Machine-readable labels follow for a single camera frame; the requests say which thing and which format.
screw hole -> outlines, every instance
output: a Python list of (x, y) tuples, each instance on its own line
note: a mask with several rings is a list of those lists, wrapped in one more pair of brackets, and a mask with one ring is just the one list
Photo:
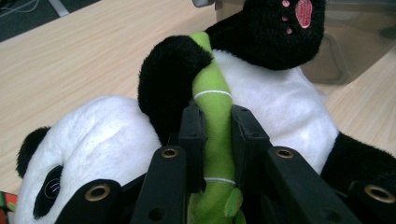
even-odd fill
[(276, 151), (276, 155), (285, 159), (290, 159), (294, 157), (294, 154), (291, 151), (284, 148), (278, 149)]
[(174, 157), (176, 157), (178, 155), (178, 150), (172, 149), (172, 148), (168, 148), (168, 149), (164, 149), (161, 154), (165, 158), (174, 158)]
[(326, 214), (326, 219), (329, 220), (330, 222), (340, 222), (341, 221), (341, 216), (335, 212), (334, 210), (327, 208), (325, 211)]
[(165, 209), (163, 208), (153, 208), (148, 213), (148, 218), (151, 221), (161, 221), (165, 217)]
[(97, 202), (103, 200), (110, 194), (110, 187), (107, 184), (97, 185), (90, 188), (85, 193), (85, 199), (89, 202)]
[(395, 196), (387, 191), (386, 189), (380, 188), (379, 186), (368, 185), (364, 187), (364, 192), (373, 199), (381, 203), (395, 203)]

green plush toy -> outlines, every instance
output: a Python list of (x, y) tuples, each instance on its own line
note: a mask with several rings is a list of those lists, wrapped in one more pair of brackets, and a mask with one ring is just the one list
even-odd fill
[[(191, 38), (211, 53), (206, 33), (195, 33)], [(197, 75), (192, 83), (192, 94), (195, 102), (205, 112), (208, 139), (204, 161), (206, 190), (191, 196), (189, 223), (245, 223), (239, 210), (242, 194), (234, 182), (231, 138), (233, 99), (216, 61), (212, 61)]]

black plastic bracket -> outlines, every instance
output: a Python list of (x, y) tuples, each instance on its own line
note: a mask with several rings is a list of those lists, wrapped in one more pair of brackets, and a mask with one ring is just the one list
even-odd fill
[(152, 158), (131, 224), (184, 224), (187, 212), (186, 153), (161, 147)]

wooden surface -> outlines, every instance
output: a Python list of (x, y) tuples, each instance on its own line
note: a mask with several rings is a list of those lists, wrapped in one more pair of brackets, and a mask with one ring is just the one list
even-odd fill
[[(213, 7), (191, 1), (103, 0), (0, 43), (0, 190), (18, 193), (24, 137), (93, 97), (136, 97), (137, 74), (169, 35), (204, 30)], [(340, 130), (396, 154), (396, 50), (347, 86), (318, 86)]]

panda eye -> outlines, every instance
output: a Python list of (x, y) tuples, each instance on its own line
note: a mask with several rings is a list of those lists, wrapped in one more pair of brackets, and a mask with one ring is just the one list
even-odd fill
[(54, 178), (51, 179), (45, 189), (44, 189), (44, 195), (48, 198), (48, 199), (56, 199), (56, 197), (58, 196), (59, 191), (61, 190), (61, 183), (60, 183), (60, 179), (59, 178)]
[(62, 166), (57, 166), (47, 174), (43, 186), (35, 198), (35, 208), (33, 209), (35, 219), (45, 216), (55, 204), (61, 190), (61, 174), (63, 169)]

